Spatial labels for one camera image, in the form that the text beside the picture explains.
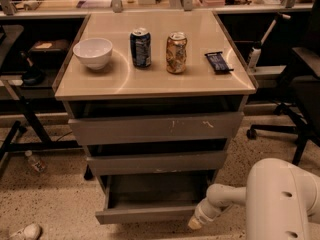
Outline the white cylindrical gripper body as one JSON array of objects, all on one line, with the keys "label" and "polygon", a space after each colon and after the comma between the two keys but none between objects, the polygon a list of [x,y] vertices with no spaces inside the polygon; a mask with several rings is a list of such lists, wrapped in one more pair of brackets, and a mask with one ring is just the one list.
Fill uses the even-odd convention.
[{"label": "white cylindrical gripper body", "polygon": [[188,222],[188,227],[192,230],[199,230],[212,223],[232,206],[231,202],[212,201],[206,197],[196,206],[194,214]]}]

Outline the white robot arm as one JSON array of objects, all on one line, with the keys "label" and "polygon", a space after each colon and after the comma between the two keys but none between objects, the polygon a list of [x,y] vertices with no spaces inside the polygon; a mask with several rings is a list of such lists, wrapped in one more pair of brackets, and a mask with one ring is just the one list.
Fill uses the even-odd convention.
[{"label": "white robot arm", "polygon": [[246,207],[247,240],[311,240],[320,223],[320,177],[280,159],[258,161],[244,187],[213,184],[188,226],[197,230],[232,205]]}]

